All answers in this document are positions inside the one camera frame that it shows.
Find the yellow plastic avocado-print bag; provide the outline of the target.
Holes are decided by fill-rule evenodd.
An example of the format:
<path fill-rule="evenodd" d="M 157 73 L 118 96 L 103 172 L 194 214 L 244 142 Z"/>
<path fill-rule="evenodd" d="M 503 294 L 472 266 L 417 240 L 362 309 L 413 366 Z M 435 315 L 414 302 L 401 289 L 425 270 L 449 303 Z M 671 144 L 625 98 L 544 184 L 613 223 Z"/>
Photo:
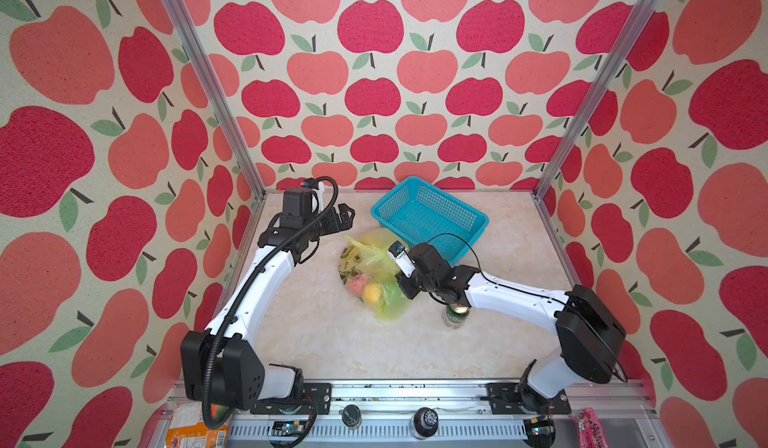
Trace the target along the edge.
<path fill-rule="evenodd" d="M 346 288 L 345 284 L 350 276 L 369 274 L 370 283 L 378 283 L 383 289 L 384 305 L 369 306 L 362 297 L 354 296 L 379 320 L 391 321 L 399 318 L 410 301 L 398 286 L 396 275 L 400 270 L 389 257 L 388 248 L 394 241 L 400 241 L 405 247 L 408 247 L 407 243 L 387 228 L 376 228 L 357 238 L 345 236 L 345 240 L 347 245 L 338 260 L 338 273 L 344 287 Z"/>

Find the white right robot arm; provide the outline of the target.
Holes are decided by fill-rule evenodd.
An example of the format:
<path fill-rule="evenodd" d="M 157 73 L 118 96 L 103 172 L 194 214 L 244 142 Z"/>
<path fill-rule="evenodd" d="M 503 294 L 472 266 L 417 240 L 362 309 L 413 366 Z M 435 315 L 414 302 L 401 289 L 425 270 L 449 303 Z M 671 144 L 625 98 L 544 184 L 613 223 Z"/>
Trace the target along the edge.
<path fill-rule="evenodd" d="M 536 288 L 493 277 L 478 266 L 452 266 L 428 243 L 408 250 L 394 242 L 388 256 L 409 299 L 424 292 L 449 306 L 497 311 L 557 336 L 559 347 L 532 361 L 513 390 L 512 402 L 523 412 L 548 413 L 575 383 L 627 379 L 619 361 L 626 331 L 591 289 L 578 284 L 568 291 Z"/>

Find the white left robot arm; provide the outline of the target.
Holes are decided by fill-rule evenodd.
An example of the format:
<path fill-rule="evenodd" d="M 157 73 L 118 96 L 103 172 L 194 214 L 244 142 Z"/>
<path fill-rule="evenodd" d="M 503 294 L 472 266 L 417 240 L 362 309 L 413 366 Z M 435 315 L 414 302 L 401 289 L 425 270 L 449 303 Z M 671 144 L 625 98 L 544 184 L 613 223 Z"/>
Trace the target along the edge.
<path fill-rule="evenodd" d="M 351 229 L 354 217 L 355 211 L 341 203 L 317 214 L 295 216 L 284 210 L 272 218 L 259 237 L 246 279 L 204 329 L 188 332 L 181 343 L 186 396 L 202 404 L 203 414 L 221 419 L 260 402 L 301 402 L 302 370 L 263 363 L 254 348 L 256 335 L 309 244 Z"/>

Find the pink toy fruit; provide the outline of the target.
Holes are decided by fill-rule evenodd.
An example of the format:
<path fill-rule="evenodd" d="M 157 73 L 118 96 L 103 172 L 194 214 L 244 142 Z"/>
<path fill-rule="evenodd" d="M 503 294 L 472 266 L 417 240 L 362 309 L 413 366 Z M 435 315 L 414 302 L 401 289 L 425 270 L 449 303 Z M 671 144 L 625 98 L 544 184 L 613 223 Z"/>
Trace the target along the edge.
<path fill-rule="evenodd" d="M 365 287 L 370 283 L 371 277 L 367 273 L 359 276 L 350 276 L 345 284 L 346 288 L 355 296 L 362 297 Z"/>

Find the green drink can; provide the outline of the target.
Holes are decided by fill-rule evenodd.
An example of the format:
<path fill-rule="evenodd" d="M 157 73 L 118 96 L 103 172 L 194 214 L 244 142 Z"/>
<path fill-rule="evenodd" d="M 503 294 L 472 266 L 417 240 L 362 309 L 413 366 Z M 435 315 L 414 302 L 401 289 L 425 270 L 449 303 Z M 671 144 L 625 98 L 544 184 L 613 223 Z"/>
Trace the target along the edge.
<path fill-rule="evenodd" d="M 447 305 L 443 313 L 445 324 L 453 329 L 461 328 L 466 322 L 470 308 L 460 304 Z"/>

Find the yellow toy mango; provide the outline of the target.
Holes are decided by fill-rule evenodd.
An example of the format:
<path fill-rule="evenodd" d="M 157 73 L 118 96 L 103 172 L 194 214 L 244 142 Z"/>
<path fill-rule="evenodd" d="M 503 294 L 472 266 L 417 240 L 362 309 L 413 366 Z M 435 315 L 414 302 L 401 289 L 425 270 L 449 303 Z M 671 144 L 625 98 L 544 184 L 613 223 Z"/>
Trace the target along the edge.
<path fill-rule="evenodd" d="M 363 288 L 362 299 L 369 306 L 383 306 L 385 303 L 383 289 L 378 283 L 366 284 Z"/>

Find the teal plastic mesh basket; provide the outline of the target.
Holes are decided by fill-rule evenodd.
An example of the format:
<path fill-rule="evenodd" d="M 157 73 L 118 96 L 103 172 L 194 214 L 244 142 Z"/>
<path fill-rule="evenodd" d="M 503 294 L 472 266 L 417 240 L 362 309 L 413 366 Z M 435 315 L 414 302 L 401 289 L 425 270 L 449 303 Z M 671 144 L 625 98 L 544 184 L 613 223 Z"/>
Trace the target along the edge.
<path fill-rule="evenodd" d="M 452 265 L 469 252 L 489 224 L 480 210 L 418 177 L 399 183 L 370 213 L 408 246 L 429 243 Z"/>

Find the black round knob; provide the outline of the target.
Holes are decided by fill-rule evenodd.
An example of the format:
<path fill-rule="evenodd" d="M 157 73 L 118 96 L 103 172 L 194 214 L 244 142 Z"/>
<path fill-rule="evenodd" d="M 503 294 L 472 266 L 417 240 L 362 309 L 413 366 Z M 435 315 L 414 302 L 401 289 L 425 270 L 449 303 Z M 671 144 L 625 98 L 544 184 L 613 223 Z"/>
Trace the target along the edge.
<path fill-rule="evenodd" d="M 419 408 L 411 418 L 409 428 L 417 440 L 429 439 L 439 430 L 439 415 L 432 408 Z"/>

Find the pink snack packet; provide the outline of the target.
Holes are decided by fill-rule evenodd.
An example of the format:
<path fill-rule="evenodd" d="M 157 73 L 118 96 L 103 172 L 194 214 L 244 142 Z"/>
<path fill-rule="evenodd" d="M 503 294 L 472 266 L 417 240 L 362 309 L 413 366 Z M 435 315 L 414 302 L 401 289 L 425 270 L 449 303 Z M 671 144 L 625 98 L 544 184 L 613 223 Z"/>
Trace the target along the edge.
<path fill-rule="evenodd" d="M 593 408 L 583 409 L 570 419 L 575 424 L 579 448 L 608 448 L 605 431 Z"/>

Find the orange snack packet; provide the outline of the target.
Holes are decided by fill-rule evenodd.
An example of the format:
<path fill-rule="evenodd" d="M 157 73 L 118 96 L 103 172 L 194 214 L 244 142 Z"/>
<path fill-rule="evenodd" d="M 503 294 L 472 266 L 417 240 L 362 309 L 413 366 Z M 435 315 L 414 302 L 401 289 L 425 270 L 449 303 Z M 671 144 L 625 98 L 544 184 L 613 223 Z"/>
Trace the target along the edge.
<path fill-rule="evenodd" d="M 165 436 L 170 448 L 223 448 L 230 433 L 228 419 L 217 429 L 208 428 L 199 402 L 177 403 Z"/>

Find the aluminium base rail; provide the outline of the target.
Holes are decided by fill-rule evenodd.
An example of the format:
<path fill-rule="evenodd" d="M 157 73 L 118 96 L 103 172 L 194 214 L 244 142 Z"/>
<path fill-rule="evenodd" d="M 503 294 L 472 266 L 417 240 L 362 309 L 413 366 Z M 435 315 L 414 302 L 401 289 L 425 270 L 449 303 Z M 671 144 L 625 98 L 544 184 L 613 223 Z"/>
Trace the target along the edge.
<path fill-rule="evenodd" d="M 610 447 L 669 447 L 657 411 L 639 381 L 567 388 L 549 412 L 524 414 L 490 397 L 489 379 L 318 380 L 319 415 L 304 447 L 576 447 L 571 416 L 593 408 Z M 357 405 L 362 425 L 349 430 L 342 409 Z M 439 415 L 439 430 L 417 440 L 410 421 L 422 407 Z"/>

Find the aluminium frame post left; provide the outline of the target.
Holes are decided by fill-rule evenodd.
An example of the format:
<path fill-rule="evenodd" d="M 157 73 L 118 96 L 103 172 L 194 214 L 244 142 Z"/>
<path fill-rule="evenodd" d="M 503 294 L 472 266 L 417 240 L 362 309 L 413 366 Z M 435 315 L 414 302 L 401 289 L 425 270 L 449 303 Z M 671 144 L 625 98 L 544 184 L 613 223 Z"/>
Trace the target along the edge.
<path fill-rule="evenodd" d="M 174 28 L 181 40 L 209 105 L 223 130 L 225 138 L 233 150 L 244 177 L 254 198 L 261 203 L 266 197 L 266 190 L 250 156 L 244 135 L 233 114 L 216 70 L 198 36 L 191 14 L 184 0 L 161 0 Z"/>

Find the aluminium frame post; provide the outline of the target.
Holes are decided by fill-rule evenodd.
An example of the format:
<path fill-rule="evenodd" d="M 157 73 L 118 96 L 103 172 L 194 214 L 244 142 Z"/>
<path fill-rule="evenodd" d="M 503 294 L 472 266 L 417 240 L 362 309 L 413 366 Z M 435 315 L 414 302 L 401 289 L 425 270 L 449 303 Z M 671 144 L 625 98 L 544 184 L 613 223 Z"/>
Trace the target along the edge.
<path fill-rule="evenodd" d="M 244 135 L 233 114 L 216 70 L 198 36 L 191 14 L 184 0 L 161 0 L 174 28 L 181 40 L 209 105 L 223 130 L 225 138 L 233 150 L 244 177 L 254 198 L 261 203 L 266 197 L 266 190 L 250 156 Z"/>
<path fill-rule="evenodd" d="M 533 191 L 532 199 L 535 202 L 544 201 L 546 193 L 552 186 L 556 176 L 561 172 L 565 160 L 575 146 L 580 133 L 586 128 L 589 119 L 602 101 L 612 80 L 624 64 L 628 63 L 627 59 L 631 49 L 635 46 L 660 1 L 637 0 L 631 9 L 613 47 L 606 55 L 605 62 L 599 67 L 597 76 L 587 91 L 577 114 L 573 121 L 569 122 L 560 144 L 552 155 L 550 162 L 546 165 Z"/>

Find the aluminium frame post right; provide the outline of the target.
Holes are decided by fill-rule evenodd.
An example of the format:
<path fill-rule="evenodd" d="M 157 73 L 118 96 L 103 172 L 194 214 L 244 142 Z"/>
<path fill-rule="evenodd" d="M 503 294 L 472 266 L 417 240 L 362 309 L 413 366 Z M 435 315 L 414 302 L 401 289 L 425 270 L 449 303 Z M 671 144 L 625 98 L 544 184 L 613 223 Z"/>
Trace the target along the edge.
<path fill-rule="evenodd" d="M 569 122 L 560 144 L 552 155 L 550 162 L 546 165 L 533 191 L 532 199 L 535 202 L 544 201 L 546 193 L 552 186 L 556 176 L 561 172 L 565 160 L 575 146 L 580 133 L 586 128 L 589 119 L 602 101 L 612 80 L 624 64 L 628 63 L 627 59 L 631 49 L 635 46 L 660 1 L 637 0 L 631 9 L 613 47 L 606 55 L 605 62 L 599 67 L 597 76 L 587 91 L 577 114 L 573 121 Z"/>

